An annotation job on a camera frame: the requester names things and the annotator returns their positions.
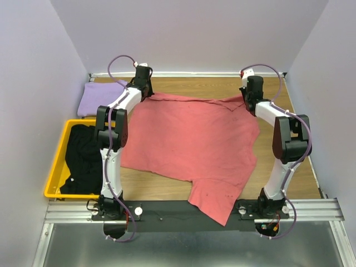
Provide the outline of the red t shirt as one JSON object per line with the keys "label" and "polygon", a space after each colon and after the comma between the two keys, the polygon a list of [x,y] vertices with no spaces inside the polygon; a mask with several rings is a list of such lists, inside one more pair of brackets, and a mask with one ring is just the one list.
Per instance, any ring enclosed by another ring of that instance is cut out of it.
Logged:
{"label": "red t shirt", "polygon": [[255,169],[258,135],[258,122],[241,96],[156,93],[132,112],[121,165],[191,182],[189,203],[226,225]]}

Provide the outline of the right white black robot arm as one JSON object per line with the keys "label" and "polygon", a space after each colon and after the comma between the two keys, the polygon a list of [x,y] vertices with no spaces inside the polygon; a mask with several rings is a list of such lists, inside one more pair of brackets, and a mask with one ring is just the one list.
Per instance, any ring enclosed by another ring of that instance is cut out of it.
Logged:
{"label": "right white black robot arm", "polygon": [[246,109],[255,117],[272,125],[274,129],[273,170],[251,210],[253,215],[267,218],[283,210],[290,180],[301,162],[310,155],[312,143],[309,117],[283,110],[273,101],[264,98],[264,80],[261,76],[243,71],[242,82],[240,91]]}

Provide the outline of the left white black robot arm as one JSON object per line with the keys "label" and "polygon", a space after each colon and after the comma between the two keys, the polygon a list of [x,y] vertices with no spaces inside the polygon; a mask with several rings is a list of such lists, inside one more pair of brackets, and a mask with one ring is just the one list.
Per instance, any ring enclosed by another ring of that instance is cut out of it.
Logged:
{"label": "left white black robot arm", "polygon": [[102,157],[102,188],[98,216],[104,220],[121,220],[127,215],[122,201],[121,154],[128,140],[128,115],[136,105],[153,95],[148,64],[136,66],[134,78],[123,87],[120,96],[97,109],[95,138]]}

